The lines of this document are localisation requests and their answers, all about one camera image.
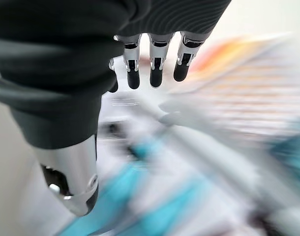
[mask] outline blurry background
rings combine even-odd
[[[203,54],[213,42],[222,38],[285,31],[293,32],[300,43],[300,0],[232,0],[200,53]],[[179,39],[178,35],[175,36],[170,45],[165,64],[166,77],[174,69]],[[141,55],[148,57],[148,51],[149,43],[143,40]],[[141,80],[140,91],[149,87],[148,75]],[[34,162],[33,154],[8,109],[0,104],[0,236],[27,235],[18,223],[18,197],[25,190]]]

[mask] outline teal object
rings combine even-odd
[[[206,195],[209,182],[192,180],[185,184],[171,199],[159,208],[147,212],[130,227],[116,236],[163,236],[184,217],[187,210],[195,206]]]
[[[148,138],[138,143],[134,147],[134,151],[138,159],[145,160],[149,155],[158,153],[163,146],[163,137]]]
[[[300,184],[300,134],[273,144],[270,154],[287,167]]]
[[[135,193],[145,170],[127,165],[101,190],[93,210],[86,216],[76,219],[60,236],[87,236],[107,226],[123,210]]]

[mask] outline black sleeve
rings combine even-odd
[[[0,101],[25,139],[63,148],[96,133],[101,96],[114,83],[113,36],[150,0],[0,0]]]

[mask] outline black rubber pad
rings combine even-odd
[[[137,89],[140,84],[139,71],[131,70],[127,72],[127,80],[131,89]]]
[[[151,70],[150,72],[150,84],[152,87],[157,88],[162,83],[162,70],[159,70],[159,68],[156,68],[154,70]]]
[[[189,66],[187,66],[186,64],[179,65],[176,63],[175,69],[174,69],[174,74],[173,74],[174,79],[178,82],[183,81],[187,76],[188,69],[189,69]]]

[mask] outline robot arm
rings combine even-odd
[[[170,40],[181,31],[174,78],[182,81],[229,2],[0,0],[0,102],[35,150],[49,189],[71,212],[88,214],[97,199],[101,96],[117,90],[112,58],[123,54],[136,89],[139,35],[148,33],[150,83],[158,87]]]

